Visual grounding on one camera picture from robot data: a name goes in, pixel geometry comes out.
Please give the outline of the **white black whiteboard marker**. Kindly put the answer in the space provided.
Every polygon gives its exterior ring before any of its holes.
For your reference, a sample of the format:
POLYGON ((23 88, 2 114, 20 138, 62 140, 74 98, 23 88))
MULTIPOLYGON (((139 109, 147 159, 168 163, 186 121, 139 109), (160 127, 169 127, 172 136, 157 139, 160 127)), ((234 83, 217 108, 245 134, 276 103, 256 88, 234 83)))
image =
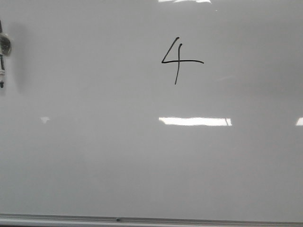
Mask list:
POLYGON ((4 76, 5 76, 5 66, 4 66, 4 55, 0 54, 0 87, 4 87, 4 76))

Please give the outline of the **black magnet marker holder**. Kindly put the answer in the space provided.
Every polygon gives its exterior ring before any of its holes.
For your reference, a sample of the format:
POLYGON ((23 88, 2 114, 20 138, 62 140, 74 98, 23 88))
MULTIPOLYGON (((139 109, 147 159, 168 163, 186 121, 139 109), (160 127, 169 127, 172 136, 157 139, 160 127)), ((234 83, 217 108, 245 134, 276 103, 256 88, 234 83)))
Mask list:
POLYGON ((10 38, 1 33, 0 34, 0 53, 4 56, 10 56, 12 50, 12 44, 10 38))

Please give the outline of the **white whiteboard with aluminium frame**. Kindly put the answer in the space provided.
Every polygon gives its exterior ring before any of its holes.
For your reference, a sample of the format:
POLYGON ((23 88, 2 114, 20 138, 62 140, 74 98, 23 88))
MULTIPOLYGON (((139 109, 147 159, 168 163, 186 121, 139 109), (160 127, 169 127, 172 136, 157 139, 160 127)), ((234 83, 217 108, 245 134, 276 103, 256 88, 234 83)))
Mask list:
POLYGON ((303 224, 300 0, 3 0, 0 223, 303 224))

